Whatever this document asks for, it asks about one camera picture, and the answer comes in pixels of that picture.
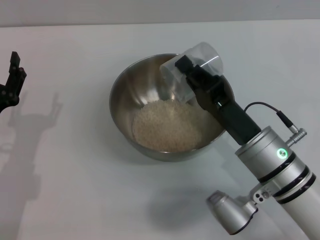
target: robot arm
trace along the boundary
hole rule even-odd
[[[261,130],[246,114],[247,108],[243,110],[226,94],[223,75],[213,75],[199,65],[194,66],[187,55],[180,57],[174,66],[184,74],[198,104],[241,145],[235,154],[259,181],[248,197],[232,199],[216,191],[207,199],[221,225],[231,235],[239,233],[258,211],[256,205],[272,196],[311,240],[319,240],[320,182],[290,149],[307,132],[298,129],[276,109],[277,115],[293,133],[288,141],[283,141],[270,126]]]
[[[16,106],[19,95],[26,79],[26,72],[20,65],[20,57],[13,51],[10,59],[9,77],[5,85],[0,84],[0,113],[8,108]]]

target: uncooked rice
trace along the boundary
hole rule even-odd
[[[133,136],[140,145],[170,153],[203,147],[219,131],[221,126],[210,113],[177,100],[146,104],[132,123]]]

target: black ring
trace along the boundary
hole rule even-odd
[[[272,179],[273,177],[275,177],[276,175],[278,175],[279,173],[281,173],[281,171],[283,169],[285,169],[290,163],[292,163],[296,158],[296,154],[294,152],[291,153],[291,155],[287,158],[287,160],[285,160],[280,166],[278,166],[275,170],[273,170],[272,172],[268,173],[267,175],[261,177],[258,179],[258,181],[262,184],[264,182],[269,181],[270,179]]]
[[[278,204],[287,204],[287,203],[291,202],[292,200],[296,199],[297,197],[299,197],[301,194],[303,194],[305,191],[307,191],[308,188],[310,188],[312,184],[314,184],[316,178],[317,178],[316,175],[314,173],[312,173],[311,178],[303,187],[301,187],[298,191],[296,191],[292,195],[277,201]]]
[[[280,191],[273,194],[272,197],[274,197],[274,198],[279,197],[282,194],[285,194],[289,190],[293,189],[298,183],[301,182],[302,179],[304,179],[308,175],[309,172],[310,172],[310,169],[306,165],[304,170],[302,171],[302,173],[295,180],[290,182],[288,185],[284,186]]]

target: metal bowl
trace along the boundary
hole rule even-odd
[[[160,65],[176,55],[159,54],[135,62],[118,76],[112,86],[109,99],[112,119],[126,139],[142,154],[165,162],[177,162],[194,157],[225,132],[225,129],[220,126],[221,129],[218,134],[206,146],[184,152],[156,151],[135,141],[132,132],[132,122],[135,114],[148,102],[175,99],[175,95],[165,84],[159,68]],[[225,83],[226,92],[234,98],[232,89],[226,79]],[[188,103],[200,108],[195,99]]]

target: white table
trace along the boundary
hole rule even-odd
[[[0,81],[11,51],[27,78],[21,102],[0,115],[0,239],[306,240],[273,199],[229,236],[205,199],[245,195],[258,181],[225,133],[197,159],[164,163],[116,129],[109,93],[131,63],[208,42],[237,102],[265,101],[308,136],[295,152],[320,176],[320,20],[0,28]],[[248,113],[284,139],[266,107]]]

